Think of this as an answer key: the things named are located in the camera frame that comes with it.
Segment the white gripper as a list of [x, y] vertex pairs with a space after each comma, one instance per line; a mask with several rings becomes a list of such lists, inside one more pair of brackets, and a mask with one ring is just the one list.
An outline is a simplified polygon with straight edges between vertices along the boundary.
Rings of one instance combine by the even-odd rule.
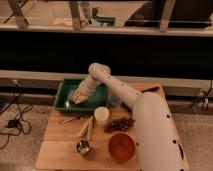
[[86, 97], [91, 96], [95, 92], [98, 85], [98, 81], [96, 81], [92, 76], [87, 75], [79, 84], [78, 89], [73, 92], [72, 100], [75, 104], [84, 102], [87, 99]]

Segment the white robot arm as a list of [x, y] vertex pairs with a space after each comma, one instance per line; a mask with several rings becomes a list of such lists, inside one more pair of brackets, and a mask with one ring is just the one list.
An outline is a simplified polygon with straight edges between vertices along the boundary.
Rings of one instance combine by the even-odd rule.
[[89, 74], [74, 91], [72, 101], [86, 101], [103, 83], [132, 110], [139, 169], [141, 171], [186, 171], [180, 142], [165, 98], [153, 92], [140, 92], [111, 75], [110, 68], [92, 63]]

